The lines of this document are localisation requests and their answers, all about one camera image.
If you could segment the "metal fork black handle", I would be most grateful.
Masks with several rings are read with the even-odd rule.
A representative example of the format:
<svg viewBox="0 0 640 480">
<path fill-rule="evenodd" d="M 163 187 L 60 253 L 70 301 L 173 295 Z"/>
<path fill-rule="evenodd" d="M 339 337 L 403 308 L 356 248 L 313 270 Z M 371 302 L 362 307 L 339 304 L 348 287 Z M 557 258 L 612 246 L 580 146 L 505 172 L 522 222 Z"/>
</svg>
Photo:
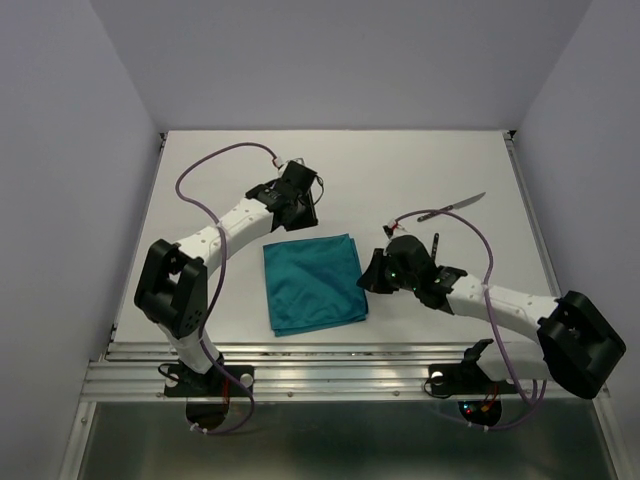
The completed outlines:
<svg viewBox="0 0 640 480">
<path fill-rule="evenodd" d="M 433 235 L 433 239 L 432 239 L 432 245 L 431 245 L 431 258 L 432 260 L 435 262 L 437 259 L 437 253 L 438 253 L 438 248 L 439 248 L 439 241 L 440 241 L 440 233 L 436 232 Z"/>
</svg>

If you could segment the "teal cloth napkin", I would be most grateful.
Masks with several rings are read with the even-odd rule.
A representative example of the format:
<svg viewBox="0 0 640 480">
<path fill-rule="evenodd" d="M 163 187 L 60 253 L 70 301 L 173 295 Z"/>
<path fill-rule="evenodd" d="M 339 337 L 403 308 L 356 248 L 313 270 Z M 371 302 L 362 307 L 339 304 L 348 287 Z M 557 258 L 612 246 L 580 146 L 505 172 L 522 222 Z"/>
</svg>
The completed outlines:
<svg viewBox="0 0 640 480">
<path fill-rule="evenodd" d="M 345 326 L 369 313 L 354 239 L 348 234 L 263 247 L 271 329 L 285 337 Z"/>
</svg>

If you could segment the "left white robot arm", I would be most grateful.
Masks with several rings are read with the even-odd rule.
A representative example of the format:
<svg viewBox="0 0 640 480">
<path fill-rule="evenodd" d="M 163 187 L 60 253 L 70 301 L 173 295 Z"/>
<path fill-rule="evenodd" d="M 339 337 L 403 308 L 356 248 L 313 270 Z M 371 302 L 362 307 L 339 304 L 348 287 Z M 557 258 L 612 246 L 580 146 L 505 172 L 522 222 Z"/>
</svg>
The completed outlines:
<svg viewBox="0 0 640 480">
<path fill-rule="evenodd" d="M 230 258 L 251 242 L 280 228 L 295 231 L 318 224 L 312 185 L 316 171 L 298 161 L 278 168 L 278 177 L 258 184 L 224 216 L 170 243 L 154 242 L 146 254 L 134 305 L 156 324 L 188 371 L 199 393 L 215 392 L 222 382 L 222 356 L 211 343 L 205 324 L 221 288 L 208 293 L 214 273 L 224 282 Z"/>
</svg>

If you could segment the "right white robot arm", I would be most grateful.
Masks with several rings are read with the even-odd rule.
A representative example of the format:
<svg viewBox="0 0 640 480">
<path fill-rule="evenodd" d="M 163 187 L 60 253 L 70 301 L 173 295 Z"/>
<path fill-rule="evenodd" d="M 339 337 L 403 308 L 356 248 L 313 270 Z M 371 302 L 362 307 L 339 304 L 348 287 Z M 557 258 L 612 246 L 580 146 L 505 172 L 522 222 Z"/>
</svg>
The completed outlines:
<svg viewBox="0 0 640 480">
<path fill-rule="evenodd" d="M 478 395 L 492 387 L 513 394 L 517 380 L 552 380 L 576 397 L 593 399 L 626 352 L 622 338 L 584 294 L 569 291 L 555 298 L 489 286 L 462 269 L 437 265 L 412 235 L 375 249 L 357 284 L 375 294 L 406 290 L 427 308 L 527 338 L 513 349 L 496 338 L 481 339 L 459 362 L 432 367 L 437 396 Z"/>
</svg>

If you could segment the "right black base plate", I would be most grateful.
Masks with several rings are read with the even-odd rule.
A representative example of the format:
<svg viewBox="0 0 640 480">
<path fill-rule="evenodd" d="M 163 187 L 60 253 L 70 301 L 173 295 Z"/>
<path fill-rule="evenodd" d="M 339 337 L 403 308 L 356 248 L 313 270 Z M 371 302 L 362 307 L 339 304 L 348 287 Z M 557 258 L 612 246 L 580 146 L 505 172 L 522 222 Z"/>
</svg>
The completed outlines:
<svg viewBox="0 0 640 480">
<path fill-rule="evenodd" d="M 494 344 L 482 339 L 464 351 L 459 363 L 432 364 L 423 383 L 423 391 L 437 399 L 454 395 L 515 394 L 506 380 L 492 380 L 479 366 L 484 351 Z"/>
</svg>

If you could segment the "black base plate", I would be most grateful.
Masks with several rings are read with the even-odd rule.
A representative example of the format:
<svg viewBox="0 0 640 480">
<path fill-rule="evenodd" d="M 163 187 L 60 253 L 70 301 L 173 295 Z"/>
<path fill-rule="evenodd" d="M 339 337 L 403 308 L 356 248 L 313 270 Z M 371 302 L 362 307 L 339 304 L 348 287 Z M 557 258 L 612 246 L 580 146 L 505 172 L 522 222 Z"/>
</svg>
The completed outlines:
<svg viewBox="0 0 640 480">
<path fill-rule="evenodd" d="M 253 386 L 238 385 L 230 381 L 215 367 L 206 374 L 190 370 L 182 362 L 162 363 L 158 373 L 164 377 L 164 395 L 168 398 L 222 398 L 248 397 Z"/>
<path fill-rule="evenodd" d="M 479 366 L 484 351 L 494 344 L 482 339 L 464 351 L 459 363 L 432 364 L 423 383 L 423 391 L 437 399 L 454 395 L 515 394 L 506 380 L 492 380 Z"/>
</svg>

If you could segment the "aluminium front rail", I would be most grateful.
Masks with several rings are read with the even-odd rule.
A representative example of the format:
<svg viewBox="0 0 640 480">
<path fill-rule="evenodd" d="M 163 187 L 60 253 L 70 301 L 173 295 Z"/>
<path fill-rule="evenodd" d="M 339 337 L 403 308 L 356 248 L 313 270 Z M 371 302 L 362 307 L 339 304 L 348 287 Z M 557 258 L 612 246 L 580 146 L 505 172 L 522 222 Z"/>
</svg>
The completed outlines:
<svg viewBox="0 0 640 480">
<path fill-rule="evenodd" d="M 465 343 L 239 344 L 223 346 L 227 366 L 254 369 L 256 401 L 418 401 L 436 366 L 457 364 Z M 167 401 L 162 364 L 174 363 L 166 344 L 115 343 L 90 363 L 81 398 L 86 402 Z"/>
</svg>

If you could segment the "aluminium rail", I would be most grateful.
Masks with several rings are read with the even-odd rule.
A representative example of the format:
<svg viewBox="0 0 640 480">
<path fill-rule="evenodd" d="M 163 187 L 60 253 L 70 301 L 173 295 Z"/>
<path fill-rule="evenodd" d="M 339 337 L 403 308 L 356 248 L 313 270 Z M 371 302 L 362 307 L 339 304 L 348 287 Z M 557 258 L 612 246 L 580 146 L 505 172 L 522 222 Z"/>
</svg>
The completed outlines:
<svg viewBox="0 0 640 480">
<path fill-rule="evenodd" d="M 538 254 L 542 262 L 542 268 L 545 274 L 547 284 L 552 294 L 555 294 L 556 296 L 560 296 L 562 293 L 561 287 L 559 286 L 556 272 L 553 267 L 551 257 L 549 255 L 549 251 L 544 239 L 544 235 L 541 231 L 540 224 L 539 224 L 539 221 L 531 200 L 531 196 L 529 194 L 529 191 L 526 185 L 523 171 L 519 162 L 519 158 L 517 155 L 516 144 L 515 144 L 515 134 L 516 134 L 515 130 L 502 131 L 505 147 L 511 162 L 512 169 L 514 171 L 516 182 L 518 184 L 518 189 L 519 189 L 519 192 L 524 204 L 524 208 L 527 214 L 527 218 L 534 236 L 534 242 L 536 244 L 536 248 L 538 250 Z"/>
<path fill-rule="evenodd" d="M 457 364 L 465 343 L 239 344 L 223 346 L 227 366 L 254 369 L 256 401 L 418 401 L 436 366 Z M 166 344 L 115 343 L 90 363 L 81 398 L 86 402 L 167 401 L 162 364 L 174 363 Z"/>
</svg>

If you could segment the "aluminium right side rail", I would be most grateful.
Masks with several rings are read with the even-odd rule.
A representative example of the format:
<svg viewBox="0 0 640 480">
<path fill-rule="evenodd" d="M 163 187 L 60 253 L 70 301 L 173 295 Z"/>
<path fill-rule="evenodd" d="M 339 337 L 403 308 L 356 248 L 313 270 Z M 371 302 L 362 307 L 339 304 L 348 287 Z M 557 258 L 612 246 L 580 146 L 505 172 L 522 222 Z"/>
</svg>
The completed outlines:
<svg viewBox="0 0 640 480">
<path fill-rule="evenodd" d="M 562 293 L 561 287 L 559 286 L 556 272 L 553 267 L 551 257 L 549 255 L 549 251 L 544 239 L 544 235 L 541 231 L 540 224 L 539 224 L 539 221 L 531 200 L 531 196 L 529 194 L 529 191 L 526 185 L 523 171 L 519 162 L 519 158 L 517 155 L 516 144 L 515 144 L 515 134 L 516 134 L 515 130 L 502 131 L 505 147 L 511 162 L 512 169 L 514 171 L 516 182 L 518 184 L 518 189 L 519 189 L 519 192 L 524 204 L 524 208 L 527 214 L 527 218 L 534 236 L 534 242 L 536 244 L 536 248 L 538 250 L 538 254 L 542 262 L 542 268 L 545 274 L 547 284 L 552 294 L 555 294 L 556 296 L 560 296 Z"/>
</svg>

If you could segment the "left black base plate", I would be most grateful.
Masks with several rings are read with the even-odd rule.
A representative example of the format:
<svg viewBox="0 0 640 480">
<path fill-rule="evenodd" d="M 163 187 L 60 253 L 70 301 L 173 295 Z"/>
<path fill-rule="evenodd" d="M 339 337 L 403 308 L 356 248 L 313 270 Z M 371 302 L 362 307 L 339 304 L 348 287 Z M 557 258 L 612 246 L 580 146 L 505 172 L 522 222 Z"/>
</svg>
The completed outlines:
<svg viewBox="0 0 640 480">
<path fill-rule="evenodd" d="M 164 395 L 168 398 L 222 398 L 248 397 L 253 386 L 238 385 L 230 381 L 215 367 L 206 374 L 190 370 L 182 362 L 162 363 L 158 373 L 164 377 Z"/>
</svg>

